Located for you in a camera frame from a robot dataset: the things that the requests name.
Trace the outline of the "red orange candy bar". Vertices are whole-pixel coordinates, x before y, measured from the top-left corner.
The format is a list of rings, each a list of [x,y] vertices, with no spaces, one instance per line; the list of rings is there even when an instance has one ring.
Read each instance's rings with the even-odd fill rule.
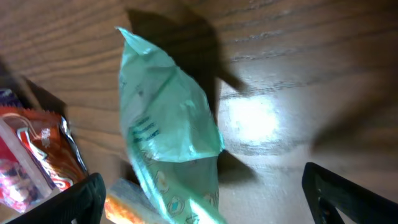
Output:
[[[64,191],[88,176],[63,116],[51,111],[1,106],[1,118],[59,190]]]

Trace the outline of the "small orange snack box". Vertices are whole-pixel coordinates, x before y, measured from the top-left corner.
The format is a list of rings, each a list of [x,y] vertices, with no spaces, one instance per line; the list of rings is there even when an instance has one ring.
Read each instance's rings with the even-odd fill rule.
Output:
[[[104,211],[106,218],[116,224],[168,224],[141,187],[122,178],[106,190]]]

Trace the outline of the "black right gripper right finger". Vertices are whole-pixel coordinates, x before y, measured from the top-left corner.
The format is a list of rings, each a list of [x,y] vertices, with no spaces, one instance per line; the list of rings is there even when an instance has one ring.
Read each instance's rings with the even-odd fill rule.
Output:
[[[397,223],[395,202],[316,163],[306,163],[302,188],[316,224],[343,224],[339,211],[355,223]]]

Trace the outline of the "red purple snack packet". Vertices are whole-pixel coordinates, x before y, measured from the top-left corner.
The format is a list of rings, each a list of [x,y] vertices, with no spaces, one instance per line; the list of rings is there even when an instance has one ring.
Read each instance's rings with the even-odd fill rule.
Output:
[[[17,96],[1,89],[1,106],[23,108]],[[1,118],[1,203],[24,213],[60,190],[15,132]]]

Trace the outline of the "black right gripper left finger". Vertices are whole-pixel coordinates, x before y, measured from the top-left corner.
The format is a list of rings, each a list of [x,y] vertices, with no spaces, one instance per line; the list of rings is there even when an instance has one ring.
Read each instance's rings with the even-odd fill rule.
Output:
[[[99,173],[93,173],[7,224],[99,224],[105,198],[104,180]]]

